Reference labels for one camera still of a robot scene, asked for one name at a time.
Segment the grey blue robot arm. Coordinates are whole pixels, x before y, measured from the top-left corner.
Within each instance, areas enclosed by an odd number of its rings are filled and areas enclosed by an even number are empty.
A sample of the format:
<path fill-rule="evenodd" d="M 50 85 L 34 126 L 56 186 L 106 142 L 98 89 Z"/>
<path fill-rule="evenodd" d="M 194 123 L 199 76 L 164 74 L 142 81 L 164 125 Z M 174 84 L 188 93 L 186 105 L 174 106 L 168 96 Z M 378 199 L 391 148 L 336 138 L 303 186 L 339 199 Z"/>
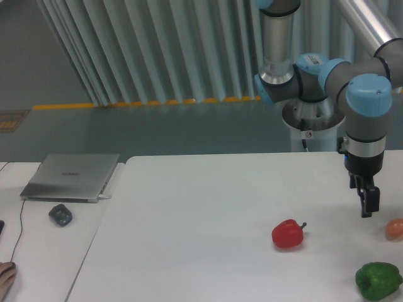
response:
<path fill-rule="evenodd" d="M 293 16 L 300 2 L 256 6 L 263 18 L 263 64 L 254 78 L 259 95 L 266 102 L 287 101 L 283 120 L 303 137 L 345 122 L 336 150 L 360 197 L 362 217 L 370 217 L 380 204 L 373 178 L 382 168 L 392 91 L 402 86 L 401 36 L 373 1 L 337 1 L 372 58 L 352 64 L 306 53 L 292 63 Z"/>

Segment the person's hand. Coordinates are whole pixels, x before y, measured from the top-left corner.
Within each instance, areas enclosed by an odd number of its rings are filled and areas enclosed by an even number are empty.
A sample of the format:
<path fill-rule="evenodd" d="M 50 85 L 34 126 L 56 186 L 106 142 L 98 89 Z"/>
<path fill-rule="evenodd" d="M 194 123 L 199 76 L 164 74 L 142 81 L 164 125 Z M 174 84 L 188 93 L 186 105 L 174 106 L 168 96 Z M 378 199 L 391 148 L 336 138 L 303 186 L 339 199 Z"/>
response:
<path fill-rule="evenodd" d="M 14 283 L 16 268 L 8 270 L 12 262 L 1 263 L 1 299 L 3 299 L 8 292 L 8 289 Z"/>

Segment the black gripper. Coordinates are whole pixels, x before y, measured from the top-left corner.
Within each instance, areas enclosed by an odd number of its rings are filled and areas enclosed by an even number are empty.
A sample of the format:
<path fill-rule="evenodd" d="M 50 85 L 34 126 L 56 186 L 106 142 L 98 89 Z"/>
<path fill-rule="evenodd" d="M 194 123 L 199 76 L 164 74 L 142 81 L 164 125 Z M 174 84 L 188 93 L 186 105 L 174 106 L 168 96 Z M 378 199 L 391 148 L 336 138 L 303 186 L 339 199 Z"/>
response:
<path fill-rule="evenodd" d="M 375 141 L 339 137 L 336 151 L 344 155 L 344 166 L 349 172 L 349 188 L 358 190 L 361 217 L 371 217 L 372 213 L 380 209 L 380 190 L 371 177 L 382 169 L 385 137 Z"/>

